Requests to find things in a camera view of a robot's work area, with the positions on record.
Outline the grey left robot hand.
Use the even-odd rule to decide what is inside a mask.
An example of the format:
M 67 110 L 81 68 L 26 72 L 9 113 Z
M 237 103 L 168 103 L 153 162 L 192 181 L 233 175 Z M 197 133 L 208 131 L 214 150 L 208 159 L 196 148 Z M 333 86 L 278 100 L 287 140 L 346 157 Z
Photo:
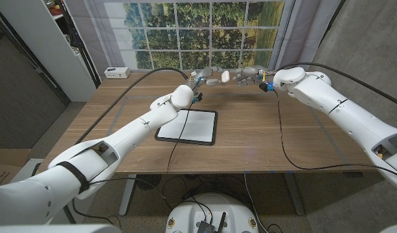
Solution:
M 210 78 L 215 72 L 221 73 L 221 80 Z M 187 85 L 192 89 L 194 96 L 200 94 L 199 87 L 202 84 L 208 86 L 225 85 L 224 70 L 221 67 L 206 67 L 200 71 L 193 71 L 187 79 Z

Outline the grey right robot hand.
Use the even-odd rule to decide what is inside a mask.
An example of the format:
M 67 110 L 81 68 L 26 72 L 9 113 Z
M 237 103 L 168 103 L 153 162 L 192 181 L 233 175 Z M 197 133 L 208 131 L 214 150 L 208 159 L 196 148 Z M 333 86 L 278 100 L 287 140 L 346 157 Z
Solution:
M 236 69 L 233 80 L 237 82 L 238 87 L 246 85 L 260 85 L 264 83 L 263 74 L 266 72 L 266 68 L 260 65 L 254 65 L 250 67 L 244 67 Z

